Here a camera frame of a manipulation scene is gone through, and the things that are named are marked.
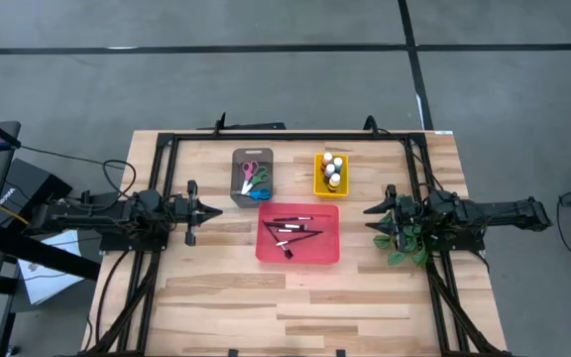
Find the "pink-handled scissors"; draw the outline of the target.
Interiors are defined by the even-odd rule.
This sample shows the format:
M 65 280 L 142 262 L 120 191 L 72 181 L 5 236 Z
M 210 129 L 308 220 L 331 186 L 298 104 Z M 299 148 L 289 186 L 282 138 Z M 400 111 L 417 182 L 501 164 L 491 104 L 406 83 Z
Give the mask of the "pink-handled scissors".
M 244 178 L 245 178 L 241 189 L 242 193 L 246 193 L 249 190 L 251 180 L 255 175 L 255 173 L 257 172 L 258 168 L 259 164 L 257 161 L 248 161 L 242 165 L 242 171 L 244 172 Z

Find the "black bracket bar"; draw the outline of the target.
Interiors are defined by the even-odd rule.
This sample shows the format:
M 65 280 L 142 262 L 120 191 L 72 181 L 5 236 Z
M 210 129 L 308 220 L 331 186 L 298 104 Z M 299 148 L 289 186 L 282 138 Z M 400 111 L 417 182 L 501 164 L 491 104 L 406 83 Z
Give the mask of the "black bracket bar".
M 258 124 L 234 124 L 227 125 L 225 123 L 226 113 L 223 112 L 221 117 L 215 121 L 212 127 L 204 127 L 204 130 L 211 131 L 218 135 L 222 130 L 285 130 L 284 122 L 269 122 Z

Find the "black aluminium table frame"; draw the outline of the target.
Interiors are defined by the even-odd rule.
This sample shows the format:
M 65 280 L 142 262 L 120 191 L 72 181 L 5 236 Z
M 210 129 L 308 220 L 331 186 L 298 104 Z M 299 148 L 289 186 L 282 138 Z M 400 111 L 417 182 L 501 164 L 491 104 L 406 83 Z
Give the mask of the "black aluminium table frame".
M 378 204 L 388 184 L 408 194 L 431 170 L 445 188 L 468 192 L 453 135 L 428 132 L 410 165 L 402 144 L 365 131 L 182 131 L 175 148 L 155 131 L 133 135 L 134 174 L 123 184 L 180 192 L 189 180 L 202 201 L 223 213 L 204 223 L 194 246 L 176 229 L 161 256 L 146 352 L 150 356 L 309 355 L 436 356 L 471 343 L 444 310 L 433 314 L 425 272 L 412 262 L 389 266 L 374 244 L 363 211 Z M 274 199 L 312 203 L 314 155 L 349 158 L 349 194 L 336 200 L 340 258 L 330 265 L 270 264 L 255 253 L 258 212 L 230 196 L 232 154 L 269 148 Z M 437 324 L 444 325 L 443 331 Z

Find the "grey translucent plastic bin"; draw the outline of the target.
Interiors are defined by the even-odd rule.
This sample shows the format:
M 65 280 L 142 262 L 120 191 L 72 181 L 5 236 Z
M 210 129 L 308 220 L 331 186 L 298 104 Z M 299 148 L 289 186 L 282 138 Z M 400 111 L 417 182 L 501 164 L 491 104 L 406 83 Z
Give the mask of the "grey translucent plastic bin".
M 236 149 L 233 152 L 230 196 L 240 208 L 254 208 L 260 206 L 263 202 L 268 201 L 255 201 L 250 197 L 232 194 L 232 191 L 242 189 L 242 185 L 245 179 L 244 172 L 242 171 L 242 165 L 248 161 L 257 161 L 259 166 L 266 167 L 270 174 L 269 180 L 267 182 L 259 183 L 251 189 L 266 188 L 271 192 L 273 196 L 273 158 L 273 151 L 269 148 L 241 148 Z

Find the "green-handled scissors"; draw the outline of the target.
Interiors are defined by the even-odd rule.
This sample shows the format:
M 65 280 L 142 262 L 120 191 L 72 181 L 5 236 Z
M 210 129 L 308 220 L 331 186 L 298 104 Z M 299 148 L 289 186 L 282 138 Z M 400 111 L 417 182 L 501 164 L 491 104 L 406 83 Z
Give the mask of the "green-handled scissors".
M 254 169 L 245 171 L 245 181 L 242 185 L 242 193 L 248 193 L 252 187 L 259 183 L 267 182 L 270 178 L 268 169 L 258 166 Z

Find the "yellow mesh plastic basket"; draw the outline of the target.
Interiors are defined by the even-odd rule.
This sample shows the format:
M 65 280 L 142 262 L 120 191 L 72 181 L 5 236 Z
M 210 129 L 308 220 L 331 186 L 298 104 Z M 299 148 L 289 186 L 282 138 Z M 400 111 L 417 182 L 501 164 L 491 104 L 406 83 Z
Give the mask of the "yellow mesh plastic basket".
M 332 177 L 325 175 L 326 165 L 323 160 L 325 153 L 316 153 L 314 155 L 314 171 L 313 171 L 313 193 L 323 198 L 340 198 L 349 194 L 349 158 L 344 154 L 333 154 L 331 164 L 337 159 L 341 160 L 339 169 L 336 172 L 338 180 L 332 185 Z

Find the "pink translucent plastic tray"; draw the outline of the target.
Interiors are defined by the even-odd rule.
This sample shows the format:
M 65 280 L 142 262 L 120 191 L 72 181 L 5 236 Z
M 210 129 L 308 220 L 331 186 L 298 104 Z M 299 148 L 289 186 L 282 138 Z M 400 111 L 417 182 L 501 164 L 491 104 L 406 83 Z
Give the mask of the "pink translucent plastic tray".
M 272 229 L 281 241 L 307 235 L 313 231 L 323 233 L 311 238 L 285 245 L 293 253 L 288 260 L 284 251 L 276 246 L 263 222 L 274 222 L 274 218 L 312 216 L 310 221 L 280 222 L 287 224 L 305 224 L 305 231 L 280 232 Z M 330 204 L 303 203 L 263 203 L 259 208 L 256 257 L 263 263 L 292 263 L 330 265 L 340 258 L 339 211 Z

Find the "white paper sheet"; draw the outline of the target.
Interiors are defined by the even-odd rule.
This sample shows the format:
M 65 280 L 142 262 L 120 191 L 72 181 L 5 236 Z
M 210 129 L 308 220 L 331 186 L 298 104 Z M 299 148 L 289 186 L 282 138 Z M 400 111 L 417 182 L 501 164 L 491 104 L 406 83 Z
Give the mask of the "white paper sheet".
M 78 234 L 75 230 L 64 231 L 59 235 L 42 240 L 42 243 L 57 247 L 78 257 L 81 256 Z M 41 304 L 82 281 L 81 277 L 59 272 L 37 263 L 19 260 L 18 264 L 31 304 Z

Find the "striped-leaf plant in white pot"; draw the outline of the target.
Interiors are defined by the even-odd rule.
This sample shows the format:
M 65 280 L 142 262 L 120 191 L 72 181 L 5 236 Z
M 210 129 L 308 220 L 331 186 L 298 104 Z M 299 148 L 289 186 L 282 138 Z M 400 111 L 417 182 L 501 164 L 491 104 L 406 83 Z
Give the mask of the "striped-leaf plant in white pot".
M 426 244 L 423 241 L 423 206 L 417 204 L 417 216 L 413 219 L 413 224 L 403 231 L 407 234 L 407 248 L 396 247 L 396 236 L 388 236 L 377 231 L 374 237 L 374 244 L 381 250 L 390 249 L 387 261 L 389 266 L 397 266 L 405 260 L 411 260 L 418 267 L 424 267 L 428 261 Z M 378 222 L 393 221 L 390 211 Z

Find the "black support beam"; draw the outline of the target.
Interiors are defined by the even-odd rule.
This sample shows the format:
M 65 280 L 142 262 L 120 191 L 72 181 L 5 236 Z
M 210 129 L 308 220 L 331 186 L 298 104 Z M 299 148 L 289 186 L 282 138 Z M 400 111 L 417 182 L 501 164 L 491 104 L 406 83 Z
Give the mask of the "black support beam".
M 0 252 L 90 281 L 96 281 L 100 271 L 98 263 L 2 227 Z

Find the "black computer case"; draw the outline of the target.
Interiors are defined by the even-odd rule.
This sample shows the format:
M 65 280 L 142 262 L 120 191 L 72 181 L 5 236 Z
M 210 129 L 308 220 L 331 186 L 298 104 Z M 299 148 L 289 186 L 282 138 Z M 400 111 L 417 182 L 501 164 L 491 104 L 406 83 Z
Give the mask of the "black computer case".
M 0 226 L 21 231 L 32 222 L 37 207 L 71 192 L 72 187 L 52 173 L 14 159 L 0 194 Z

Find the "blue-handled scissors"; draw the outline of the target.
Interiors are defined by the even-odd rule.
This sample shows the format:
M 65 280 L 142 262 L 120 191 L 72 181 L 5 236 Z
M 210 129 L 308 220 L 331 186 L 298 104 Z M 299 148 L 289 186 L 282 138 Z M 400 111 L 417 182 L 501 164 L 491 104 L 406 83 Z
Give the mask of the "blue-handled scissors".
M 266 201 L 272 198 L 271 192 L 266 188 L 261 189 L 251 189 L 246 192 L 242 190 L 234 190 L 232 191 L 233 195 L 240 195 L 245 197 L 250 197 L 255 201 Z

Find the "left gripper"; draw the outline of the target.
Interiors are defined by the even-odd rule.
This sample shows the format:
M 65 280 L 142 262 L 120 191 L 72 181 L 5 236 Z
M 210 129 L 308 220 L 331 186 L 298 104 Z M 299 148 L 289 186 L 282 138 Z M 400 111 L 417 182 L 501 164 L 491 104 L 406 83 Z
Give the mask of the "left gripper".
M 178 193 L 173 198 L 173 215 L 176 223 L 185 223 L 186 232 L 184 243 L 187 246 L 196 244 L 195 228 L 198 226 L 198 214 L 203 214 L 199 218 L 199 223 L 203 224 L 210 219 L 218 217 L 223 211 L 200 203 L 197 196 L 198 185 L 195 180 L 187 182 L 186 194 Z

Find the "black-handled brush silver ferrule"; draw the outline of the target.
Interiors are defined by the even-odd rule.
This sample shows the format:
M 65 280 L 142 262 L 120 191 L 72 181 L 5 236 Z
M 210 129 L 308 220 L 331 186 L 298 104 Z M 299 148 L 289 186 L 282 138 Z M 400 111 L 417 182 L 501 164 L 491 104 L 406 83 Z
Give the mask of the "black-handled brush silver ferrule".
M 281 241 L 277 235 L 275 234 L 275 232 L 270 228 L 269 224 L 264 221 L 263 222 L 264 226 L 267 228 L 268 232 L 270 233 L 270 235 L 274 238 L 275 242 L 276 242 L 276 246 L 280 247 L 283 251 L 284 251 L 284 255 L 285 257 L 290 260 L 293 257 L 293 253 L 291 252 L 291 250 L 289 248 L 286 247 L 286 242 L 285 241 Z

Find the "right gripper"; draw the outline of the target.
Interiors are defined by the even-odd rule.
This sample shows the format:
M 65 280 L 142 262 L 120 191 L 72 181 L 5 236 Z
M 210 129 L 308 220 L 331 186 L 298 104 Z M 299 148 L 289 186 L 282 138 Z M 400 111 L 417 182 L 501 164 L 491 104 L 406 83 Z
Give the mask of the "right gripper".
M 396 247 L 407 248 L 407 234 L 403 231 L 413 224 L 417 216 L 417 204 L 411 196 L 398 195 L 396 186 L 389 184 L 383 202 L 363 211 L 364 214 L 383 214 L 390 211 L 393 221 L 368 222 L 366 226 L 388 236 L 396 236 Z

